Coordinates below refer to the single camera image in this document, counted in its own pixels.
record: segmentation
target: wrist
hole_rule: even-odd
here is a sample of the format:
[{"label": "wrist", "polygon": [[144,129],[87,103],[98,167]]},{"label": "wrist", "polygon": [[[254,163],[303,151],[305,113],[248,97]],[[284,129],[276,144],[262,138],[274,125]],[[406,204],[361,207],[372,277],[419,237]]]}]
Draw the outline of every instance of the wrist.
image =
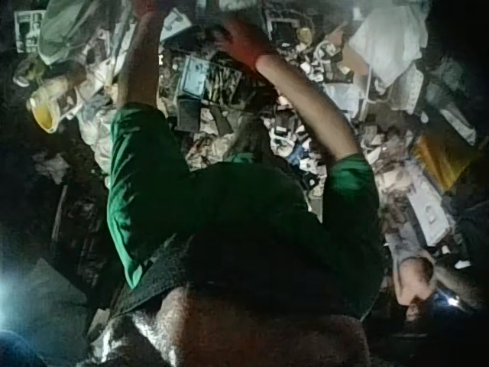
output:
[{"label": "wrist", "polygon": [[163,22],[168,15],[168,11],[162,10],[150,10],[145,12],[140,18],[139,21],[161,21],[161,25],[163,26]]},{"label": "wrist", "polygon": [[279,54],[263,54],[257,58],[254,66],[261,75],[264,75],[267,70],[273,69],[282,62],[283,59]]}]

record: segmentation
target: orange glove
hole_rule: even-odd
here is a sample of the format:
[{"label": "orange glove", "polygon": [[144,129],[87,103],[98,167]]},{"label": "orange glove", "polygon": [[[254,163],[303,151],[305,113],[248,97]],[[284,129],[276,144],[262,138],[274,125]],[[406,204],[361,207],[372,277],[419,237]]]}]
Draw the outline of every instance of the orange glove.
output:
[{"label": "orange glove", "polygon": [[173,7],[173,0],[132,0],[132,7],[139,19],[152,11],[170,11]]},{"label": "orange glove", "polygon": [[215,33],[218,45],[254,72],[257,71],[256,63],[260,56],[276,52],[263,32],[242,21],[227,20],[225,30],[227,34]]}]

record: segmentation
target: white cloth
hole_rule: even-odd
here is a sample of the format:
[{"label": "white cloth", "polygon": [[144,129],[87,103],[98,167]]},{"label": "white cloth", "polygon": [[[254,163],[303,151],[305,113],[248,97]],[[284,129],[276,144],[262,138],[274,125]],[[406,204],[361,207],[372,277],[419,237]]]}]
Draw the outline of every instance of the white cloth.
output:
[{"label": "white cloth", "polygon": [[414,6],[373,10],[349,42],[386,86],[421,57],[427,43],[424,16]]}]

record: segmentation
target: trash pile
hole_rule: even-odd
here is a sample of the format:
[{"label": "trash pile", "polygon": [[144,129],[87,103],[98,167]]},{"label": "trash pile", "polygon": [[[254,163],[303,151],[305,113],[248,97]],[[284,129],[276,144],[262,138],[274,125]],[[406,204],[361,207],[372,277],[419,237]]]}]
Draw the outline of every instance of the trash pile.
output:
[{"label": "trash pile", "polygon": [[[54,133],[62,120],[77,117],[84,142],[108,176],[117,95],[113,80],[135,22],[129,1],[121,1],[118,8],[88,0],[69,2],[70,7],[66,1],[52,0],[41,13],[38,54],[19,65],[15,82],[39,84],[28,108],[46,132]],[[320,2],[315,8],[272,0],[259,5],[222,3],[227,10],[254,11],[285,60],[343,111],[375,172],[383,232],[398,232],[414,223],[423,234],[420,241],[431,247],[452,235],[454,221],[442,195],[476,154],[441,159],[449,145],[427,131],[441,119],[472,147],[480,138],[446,91],[446,86],[452,91],[460,87],[456,77],[454,82],[456,63],[447,58],[435,72],[422,71],[429,2],[354,2],[352,8],[336,2]],[[157,96],[158,108],[182,139],[191,170],[222,161],[241,123],[259,116],[269,131],[272,152],[287,160],[311,200],[320,199],[328,170],[301,117],[279,91],[215,48],[206,9],[199,6],[193,18],[185,8],[175,8],[164,23]],[[68,19],[68,9],[86,16],[70,13],[66,29],[55,32]],[[113,15],[108,20],[95,16],[107,11]],[[31,23],[37,14],[29,15]],[[19,52],[29,51],[22,37]],[[67,37],[70,42],[61,44]],[[65,62],[71,63],[69,72],[49,75]],[[108,178],[105,184],[110,187]]]}]

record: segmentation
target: person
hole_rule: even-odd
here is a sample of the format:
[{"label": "person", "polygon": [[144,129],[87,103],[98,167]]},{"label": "person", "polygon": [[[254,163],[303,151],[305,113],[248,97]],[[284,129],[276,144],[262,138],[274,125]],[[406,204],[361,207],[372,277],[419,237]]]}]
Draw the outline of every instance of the person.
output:
[{"label": "person", "polygon": [[417,314],[417,305],[436,291],[434,260],[416,239],[413,227],[406,223],[400,234],[386,235],[392,254],[394,290],[397,302],[409,306],[407,316]]},{"label": "person", "polygon": [[79,365],[368,365],[361,318],[384,276],[379,203],[348,122],[263,35],[228,21],[221,47],[275,85],[334,159],[323,223],[253,151],[191,173],[156,109],[170,8],[135,3],[107,212],[128,286]]},{"label": "person", "polygon": [[393,260],[396,299],[400,305],[407,306],[408,329],[419,329],[423,319],[431,318],[428,315],[434,315],[438,308],[459,307],[464,312],[485,309],[481,289],[453,268],[436,261],[418,243],[409,223],[399,233],[387,234],[386,240]]}]

